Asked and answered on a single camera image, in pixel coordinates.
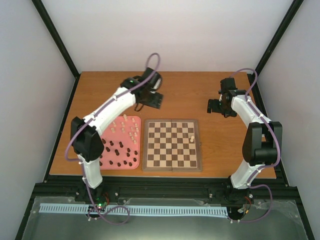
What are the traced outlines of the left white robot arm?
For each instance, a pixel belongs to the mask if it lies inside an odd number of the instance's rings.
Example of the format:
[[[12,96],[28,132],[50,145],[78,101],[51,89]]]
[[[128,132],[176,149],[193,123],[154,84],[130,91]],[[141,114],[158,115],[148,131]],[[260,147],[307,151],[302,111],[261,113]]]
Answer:
[[[141,76],[125,79],[115,93],[95,111],[83,118],[75,117],[70,126],[70,142],[65,150],[65,158],[73,147],[83,170],[82,180],[88,186],[86,195],[92,201],[103,198],[104,188],[100,186],[103,177],[99,158],[104,151],[102,134],[107,127],[126,109],[142,104],[159,109],[163,95],[157,90],[163,81],[157,71],[147,67]]]

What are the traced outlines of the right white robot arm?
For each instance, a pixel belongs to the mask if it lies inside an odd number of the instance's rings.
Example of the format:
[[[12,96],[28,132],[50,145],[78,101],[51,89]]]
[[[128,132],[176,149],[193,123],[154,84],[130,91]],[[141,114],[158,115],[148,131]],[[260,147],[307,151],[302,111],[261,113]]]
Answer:
[[[218,93],[218,99],[208,100],[207,112],[218,113],[225,118],[239,116],[246,126],[243,160],[228,177],[224,188],[225,200],[239,203],[248,196],[248,189],[256,176],[263,169],[279,163],[283,127],[280,122],[266,117],[253,103],[248,92],[236,87],[234,78],[222,79]]]

